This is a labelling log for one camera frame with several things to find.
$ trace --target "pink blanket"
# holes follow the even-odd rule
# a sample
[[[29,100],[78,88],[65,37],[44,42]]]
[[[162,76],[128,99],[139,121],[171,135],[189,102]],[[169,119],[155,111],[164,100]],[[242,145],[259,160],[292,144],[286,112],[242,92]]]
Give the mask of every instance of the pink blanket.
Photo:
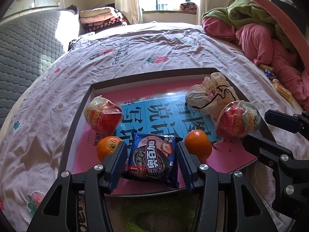
[[[296,67],[296,54],[289,53],[264,26],[248,24],[239,31],[217,18],[204,18],[202,26],[207,35],[239,45],[246,57],[257,66],[270,65],[275,75],[292,93],[297,102],[309,111],[309,46],[304,36],[292,20],[269,0],[253,0],[277,20],[287,37],[294,44],[305,66],[300,72]]]

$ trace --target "gray quilted mattress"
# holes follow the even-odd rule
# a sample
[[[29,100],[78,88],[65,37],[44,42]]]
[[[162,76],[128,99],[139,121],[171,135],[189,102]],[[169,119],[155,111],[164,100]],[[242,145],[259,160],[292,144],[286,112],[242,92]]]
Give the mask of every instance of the gray quilted mattress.
[[[68,38],[59,37],[67,32]],[[71,10],[40,11],[0,25],[0,128],[22,93],[68,50],[78,32],[78,15]]]

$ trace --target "blue snack wrapper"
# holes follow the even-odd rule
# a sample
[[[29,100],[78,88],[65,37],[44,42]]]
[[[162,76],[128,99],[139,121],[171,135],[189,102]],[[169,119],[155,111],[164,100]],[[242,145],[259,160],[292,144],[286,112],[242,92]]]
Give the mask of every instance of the blue snack wrapper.
[[[277,79],[276,76],[267,69],[264,70],[264,73],[270,81],[272,81],[273,79]]]
[[[132,132],[128,171],[124,178],[156,181],[179,188],[176,144],[182,138]]]

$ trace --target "tangerine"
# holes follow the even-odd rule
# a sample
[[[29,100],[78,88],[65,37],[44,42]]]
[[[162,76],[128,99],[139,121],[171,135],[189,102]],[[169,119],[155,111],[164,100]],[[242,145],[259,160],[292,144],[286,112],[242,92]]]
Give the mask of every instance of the tangerine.
[[[97,146],[98,159],[103,162],[106,156],[113,154],[120,141],[122,139],[116,136],[107,136],[101,139]]]
[[[209,158],[212,152],[212,145],[206,133],[201,130],[193,130],[184,139],[184,144],[189,153],[194,154],[200,161]]]

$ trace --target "screw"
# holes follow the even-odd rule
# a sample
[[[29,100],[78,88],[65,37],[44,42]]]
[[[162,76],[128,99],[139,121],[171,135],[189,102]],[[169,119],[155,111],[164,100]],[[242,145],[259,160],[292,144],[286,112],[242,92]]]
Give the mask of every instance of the screw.
[[[286,154],[282,154],[282,155],[281,155],[281,159],[282,159],[283,161],[288,161],[289,157],[288,157]]]
[[[206,164],[200,164],[200,169],[207,170],[208,168],[209,166],[207,166]]]
[[[242,177],[243,173],[242,173],[241,171],[235,171],[235,172],[234,172],[234,175],[235,175],[236,177]]]
[[[95,170],[99,171],[103,168],[103,166],[101,164],[95,165]]]
[[[294,187],[292,185],[288,185],[285,191],[288,195],[291,195],[292,193],[294,193]]]
[[[68,177],[69,174],[70,174],[70,173],[69,173],[68,171],[64,171],[64,172],[62,172],[61,176],[62,176],[63,178],[65,178],[65,177]]]

